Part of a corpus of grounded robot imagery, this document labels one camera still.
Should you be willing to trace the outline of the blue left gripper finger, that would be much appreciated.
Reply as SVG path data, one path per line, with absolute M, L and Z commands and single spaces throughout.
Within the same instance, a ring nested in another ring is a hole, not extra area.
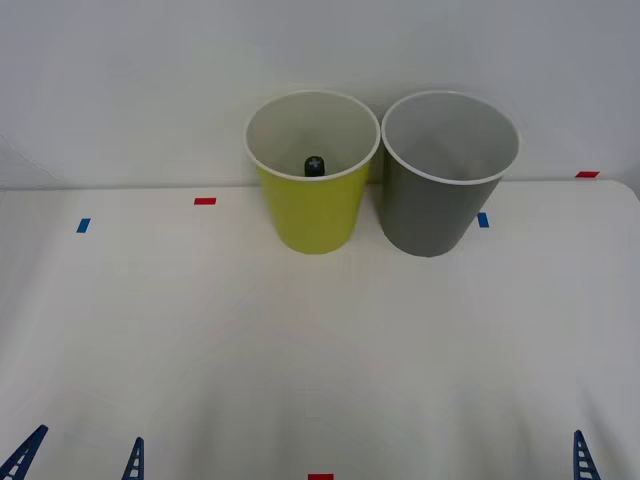
M 137 437 L 130 452 L 122 480 L 144 480 L 144 439 Z
M 49 428 L 40 425 L 2 464 L 1 480 L 24 480 Z

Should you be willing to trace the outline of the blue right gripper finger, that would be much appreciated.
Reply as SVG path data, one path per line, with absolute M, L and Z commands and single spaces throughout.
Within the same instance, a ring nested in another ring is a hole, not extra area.
M 601 479 L 584 435 L 580 430 L 574 432 L 573 476 L 574 480 Z

